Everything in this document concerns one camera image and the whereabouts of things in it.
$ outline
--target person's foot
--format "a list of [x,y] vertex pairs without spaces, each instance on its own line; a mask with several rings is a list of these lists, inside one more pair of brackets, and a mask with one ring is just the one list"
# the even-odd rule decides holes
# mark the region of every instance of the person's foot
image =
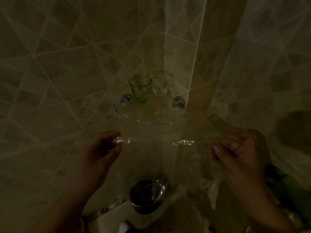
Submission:
[[131,228],[133,228],[132,224],[126,220],[119,225],[119,233],[125,233]]

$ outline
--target person's left hand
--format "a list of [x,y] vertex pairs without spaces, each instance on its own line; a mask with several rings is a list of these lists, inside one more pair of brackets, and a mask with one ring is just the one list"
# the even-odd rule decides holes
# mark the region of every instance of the person's left hand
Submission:
[[120,132],[115,131],[100,133],[82,149],[80,164],[69,180],[67,191],[87,198],[103,185],[122,151],[122,146],[115,146],[113,142],[119,135]]

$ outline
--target green object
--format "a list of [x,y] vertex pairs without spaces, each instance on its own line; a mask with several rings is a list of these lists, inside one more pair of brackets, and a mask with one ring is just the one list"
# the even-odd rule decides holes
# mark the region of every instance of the green object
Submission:
[[134,97],[139,103],[149,100],[152,79],[149,76],[134,75],[128,83],[131,86]]
[[268,164],[265,168],[265,180],[282,206],[298,213],[307,223],[311,223],[311,194],[293,177]]

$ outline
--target person's left arm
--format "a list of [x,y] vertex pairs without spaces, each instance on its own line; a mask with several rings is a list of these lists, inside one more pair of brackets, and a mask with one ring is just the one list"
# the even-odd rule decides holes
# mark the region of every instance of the person's left arm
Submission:
[[122,146],[108,150],[119,135],[114,131],[101,133],[83,149],[81,162],[67,187],[36,223],[33,233],[67,233],[72,230],[89,198],[103,185],[109,169],[122,151]]

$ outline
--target human hand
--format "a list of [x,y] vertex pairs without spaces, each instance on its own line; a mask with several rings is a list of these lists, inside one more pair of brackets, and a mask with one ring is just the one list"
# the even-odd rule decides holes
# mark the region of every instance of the human hand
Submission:
[[212,141],[213,155],[220,160],[225,180],[247,211],[253,202],[266,198],[262,167],[253,137],[239,128],[233,128],[232,133],[239,139],[216,138]]
[[108,171],[122,151],[122,146],[115,146],[114,139],[120,132],[100,133],[94,141],[82,149],[80,164],[70,178],[67,191],[89,198],[104,183]]

